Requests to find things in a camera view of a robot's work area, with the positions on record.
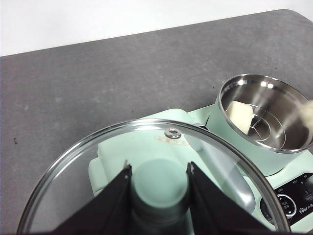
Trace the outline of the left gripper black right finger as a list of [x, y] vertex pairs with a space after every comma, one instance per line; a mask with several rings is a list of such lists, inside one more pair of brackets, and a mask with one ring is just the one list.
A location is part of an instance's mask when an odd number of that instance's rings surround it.
[[269, 235], [272, 232], [226, 196], [194, 163], [187, 165], [196, 235]]

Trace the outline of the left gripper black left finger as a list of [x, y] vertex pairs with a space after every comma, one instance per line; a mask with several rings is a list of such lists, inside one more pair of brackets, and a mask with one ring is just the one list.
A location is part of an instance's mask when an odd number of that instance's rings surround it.
[[89, 203], [63, 222], [54, 235], [126, 235], [131, 222], [130, 184], [127, 164]]

